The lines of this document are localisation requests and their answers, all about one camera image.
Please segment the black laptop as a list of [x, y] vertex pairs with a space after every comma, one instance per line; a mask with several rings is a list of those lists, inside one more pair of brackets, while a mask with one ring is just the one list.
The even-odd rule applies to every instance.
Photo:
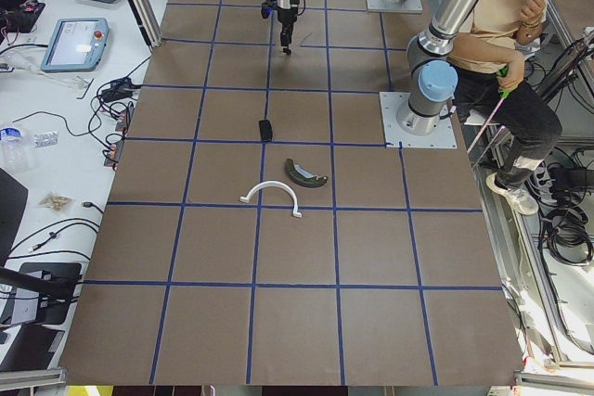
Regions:
[[1, 295], [1, 325], [61, 325], [81, 279], [78, 262], [25, 262], [17, 271], [2, 267], [1, 284], [10, 290]]

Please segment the black brake pad plate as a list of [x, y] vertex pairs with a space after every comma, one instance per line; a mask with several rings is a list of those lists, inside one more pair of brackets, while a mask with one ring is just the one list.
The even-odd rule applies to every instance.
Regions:
[[258, 121], [259, 133], [262, 142], [271, 142], [273, 140], [273, 128], [269, 120]]

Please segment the seated person beige shirt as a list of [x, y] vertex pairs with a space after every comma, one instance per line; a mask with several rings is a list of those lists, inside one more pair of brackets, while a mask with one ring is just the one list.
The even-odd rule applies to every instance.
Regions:
[[503, 167], [489, 174], [486, 184], [523, 215], [538, 211], [523, 184], [562, 133], [556, 113], [525, 81], [524, 56], [518, 49], [540, 36], [547, 6], [548, 0], [479, 0], [448, 59], [458, 73], [454, 102], [460, 119], [476, 111], [513, 136]]

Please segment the green brake shoe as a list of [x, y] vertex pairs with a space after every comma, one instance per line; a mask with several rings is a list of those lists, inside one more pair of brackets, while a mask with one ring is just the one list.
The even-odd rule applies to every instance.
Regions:
[[293, 159], [286, 159], [284, 168], [289, 178], [301, 187], [320, 188], [329, 180], [325, 175], [316, 175], [306, 171], [299, 164], [296, 164]]

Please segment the white curved plastic bracket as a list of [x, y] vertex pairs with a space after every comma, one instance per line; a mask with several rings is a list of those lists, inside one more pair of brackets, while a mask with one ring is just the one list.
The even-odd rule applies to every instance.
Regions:
[[252, 186], [243, 196], [239, 197], [239, 202], [249, 204], [254, 200], [257, 193], [262, 195], [270, 194], [275, 198], [284, 196], [287, 202], [291, 204], [291, 216], [294, 218], [302, 218], [300, 203], [293, 188], [286, 183], [277, 180], [268, 180], [260, 182]]

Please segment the near teach pendant tablet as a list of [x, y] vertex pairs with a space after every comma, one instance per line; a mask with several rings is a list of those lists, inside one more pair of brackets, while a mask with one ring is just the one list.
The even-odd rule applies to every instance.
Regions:
[[104, 18], [60, 19], [45, 51], [41, 70], [94, 70], [102, 59], [109, 33], [109, 24]]

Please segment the clear plastic bottle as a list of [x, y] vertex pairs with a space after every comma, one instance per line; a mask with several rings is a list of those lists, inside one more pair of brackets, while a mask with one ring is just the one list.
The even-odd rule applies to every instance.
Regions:
[[1, 125], [1, 151], [5, 169], [11, 173], [29, 172], [37, 168], [31, 133], [16, 124]]

